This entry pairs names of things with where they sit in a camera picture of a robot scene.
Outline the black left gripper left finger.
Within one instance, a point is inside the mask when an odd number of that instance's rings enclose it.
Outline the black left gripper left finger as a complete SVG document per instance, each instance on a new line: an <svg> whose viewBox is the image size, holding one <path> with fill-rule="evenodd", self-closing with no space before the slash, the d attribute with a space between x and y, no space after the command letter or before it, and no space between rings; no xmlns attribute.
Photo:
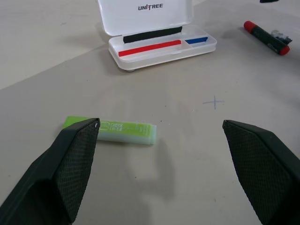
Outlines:
<svg viewBox="0 0 300 225"><path fill-rule="evenodd" d="M62 129L0 207L2 225L71 225L90 178L100 120Z"/></svg>

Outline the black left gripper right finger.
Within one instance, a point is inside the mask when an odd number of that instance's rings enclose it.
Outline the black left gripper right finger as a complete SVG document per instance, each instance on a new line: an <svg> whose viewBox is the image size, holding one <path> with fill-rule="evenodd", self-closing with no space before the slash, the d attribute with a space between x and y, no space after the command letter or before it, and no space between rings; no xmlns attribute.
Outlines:
<svg viewBox="0 0 300 225"><path fill-rule="evenodd" d="M300 160L271 131L224 120L238 180L263 225L300 223Z"/></svg>

